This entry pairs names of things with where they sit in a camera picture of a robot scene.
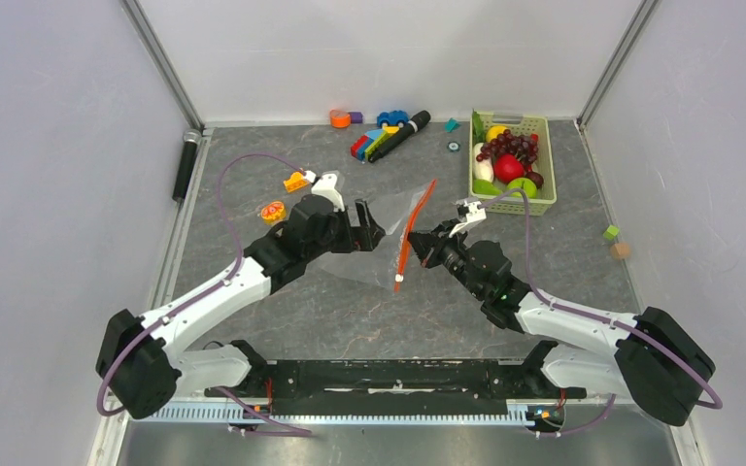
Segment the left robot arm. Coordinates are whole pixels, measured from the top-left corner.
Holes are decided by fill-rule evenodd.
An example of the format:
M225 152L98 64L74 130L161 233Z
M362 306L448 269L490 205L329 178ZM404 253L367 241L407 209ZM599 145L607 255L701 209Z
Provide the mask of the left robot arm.
M122 309L109 320L96 361L101 379L96 408L102 416L153 415L180 391L216 386L243 395L259 393L265 368L229 345L206 356L189 346L241 309L302 277L326 253L374 250L386 230L365 201L355 201L359 223L327 198L308 194L288 218L254 240L223 271L175 301L133 315Z

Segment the clear zip bag orange zipper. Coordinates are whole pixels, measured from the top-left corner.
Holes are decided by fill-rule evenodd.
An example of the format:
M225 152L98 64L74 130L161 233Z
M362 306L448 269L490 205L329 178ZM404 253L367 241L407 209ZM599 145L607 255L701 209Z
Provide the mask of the clear zip bag orange zipper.
M336 277L377 285L397 293L410 254L407 234L432 195L437 180L405 191L376 195L368 203L372 217L385 230L379 245L368 252L328 253L317 259L320 269Z

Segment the red apple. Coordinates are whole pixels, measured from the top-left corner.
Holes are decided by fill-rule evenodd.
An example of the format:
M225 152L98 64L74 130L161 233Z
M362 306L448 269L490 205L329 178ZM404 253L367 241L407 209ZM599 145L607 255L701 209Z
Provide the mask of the red apple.
M494 177L501 183L508 184L525 173L525 166L512 154L499 156L493 164Z

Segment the purple grape bunch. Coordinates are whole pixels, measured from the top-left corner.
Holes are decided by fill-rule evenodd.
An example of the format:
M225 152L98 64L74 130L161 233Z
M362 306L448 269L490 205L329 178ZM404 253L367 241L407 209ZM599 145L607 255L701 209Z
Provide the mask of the purple grape bunch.
M539 136L536 133L529 135L510 134L504 138L497 138L491 143L484 142L482 153L489 156L492 162L504 154L514 155L530 171L534 162L538 159Z

